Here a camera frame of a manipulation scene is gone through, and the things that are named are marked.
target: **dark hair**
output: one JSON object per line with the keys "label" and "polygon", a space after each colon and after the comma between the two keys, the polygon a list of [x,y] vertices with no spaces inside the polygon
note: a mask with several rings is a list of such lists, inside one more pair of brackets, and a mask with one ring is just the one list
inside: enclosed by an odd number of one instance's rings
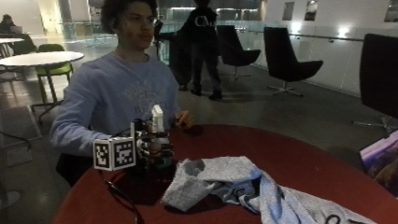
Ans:
{"label": "dark hair", "polygon": [[13,20],[13,17],[11,17],[10,14],[5,14],[5,15],[3,15],[3,21],[5,21],[5,20]]}
{"label": "dark hair", "polygon": [[200,7],[207,7],[211,4],[211,0],[195,0]]}
{"label": "dark hair", "polygon": [[119,16],[126,11],[128,4],[135,2],[147,3],[151,7],[152,14],[158,16],[159,5],[156,0],[104,0],[103,10],[102,10],[102,26],[104,31],[108,34],[115,35],[114,29],[110,25],[112,20],[115,21],[115,25],[119,25]]}

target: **man's hand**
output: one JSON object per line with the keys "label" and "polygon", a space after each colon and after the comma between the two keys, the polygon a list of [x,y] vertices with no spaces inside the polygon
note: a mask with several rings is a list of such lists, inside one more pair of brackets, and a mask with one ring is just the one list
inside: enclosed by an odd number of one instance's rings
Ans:
{"label": "man's hand", "polygon": [[184,110],[176,114],[176,126],[183,130],[188,130],[195,125],[195,119],[190,110]]}

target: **gray sweatshirt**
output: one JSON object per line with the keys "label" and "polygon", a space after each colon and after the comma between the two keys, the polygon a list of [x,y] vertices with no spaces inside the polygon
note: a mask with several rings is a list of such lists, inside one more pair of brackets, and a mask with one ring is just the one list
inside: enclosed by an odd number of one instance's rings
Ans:
{"label": "gray sweatshirt", "polygon": [[170,128],[180,111],[178,93],[175,76],[156,59],[130,63],[111,52],[84,63],[66,88],[66,100],[52,124],[54,148],[92,156],[94,140],[128,129],[135,119],[151,119],[154,105],[162,106],[164,128]]}

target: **cable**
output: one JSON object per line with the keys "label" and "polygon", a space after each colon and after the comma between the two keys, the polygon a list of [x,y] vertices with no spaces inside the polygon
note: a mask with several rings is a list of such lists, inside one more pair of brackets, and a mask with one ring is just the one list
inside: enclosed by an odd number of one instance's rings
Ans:
{"label": "cable", "polygon": [[10,133],[5,133],[5,132],[2,132],[2,131],[0,131],[0,133],[2,133],[5,136],[7,136],[7,137],[17,138],[17,139],[20,139],[20,140],[23,140],[24,142],[27,142],[27,143],[28,143],[28,150],[32,148],[32,144],[31,144],[31,142],[30,142],[30,140],[28,140],[27,138],[20,137],[20,136],[15,136],[15,135],[13,135],[13,134],[10,134]]}
{"label": "cable", "polygon": [[116,201],[118,201],[119,203],[123,203],[123,202],[118,199],[118,197],[116,197],[116,196],[120,196],[123,199],[126,199],[126,200],[130,202],[132,208],[127,208],[127,209],[131,210],[131,211],[134,212],[134,214],[135,214],[135,224],[143,224],[143,223],[144,223],[144,220],[143,220],[140,211],[139,211],[139,209],[138,209],[138,207],[136,207],[136,204],[135,204],[135,202],[134,202],[134,199],[128,196],[128,194],[126,194],[126,193],[120,190],[120,188],[115,185],[114,182],[111,182],[110,180],[107,180],[107,179],[104,178],[104,174],[103,174],[103,171],[102,171],[102,170],[99,170],[99,173],[100,173],[100,176],[102,176],[102,178],[103,178],[103,180],[104,180],[104,182],[106,182],[106,184],[107,184],[107,186],[108,186],[108,191],[111,192],[111,195],[114,196],[114,198],[116,199]]}

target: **round table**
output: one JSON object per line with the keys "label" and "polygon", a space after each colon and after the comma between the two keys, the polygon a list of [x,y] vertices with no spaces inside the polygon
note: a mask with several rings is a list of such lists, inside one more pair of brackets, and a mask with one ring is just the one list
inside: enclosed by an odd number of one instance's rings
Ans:
{"label": "round table", "polygon": [[46,113],[58,106],[63,101],[58,101],[58,96],[52,84],[52,78],[50,74],[50,66],[58,63],[71,63],[80,59],[83,59],[86,55],[82,52],[74,51],[54,51],[54,52],[40,52],[40,53],[31,53],[17,55],[0,60],[0,65],[5,66],[18,66],[18,67],[40,67],[43,66],[47,70],[47,77],[48,77],[48,85],[51,89],[51,95],[54,102],[52,103],[43,103],[32,105],[31,108],[34,110],[35,106],[48,106],[50,108],[40,114],[39,122],[42,123],[42,117]]}
{"label": "round table", "polygon": [[[357,169],[317,147],[260,129],[200,125],[190,133],[171,132],[176,159],[247,156],[276,183],[335,201],[377,223],[397,223],[398,202]],[[187,213],[164,206],[162,196],[174,173],[160,170],[146,179],[106,172],[107,179],[132,197],[146,223],[261,223],[260,215],[208,196]],[[71,189],[54,223],[134,223],[128,203],[119,203],[96,170],[87,171]]]}

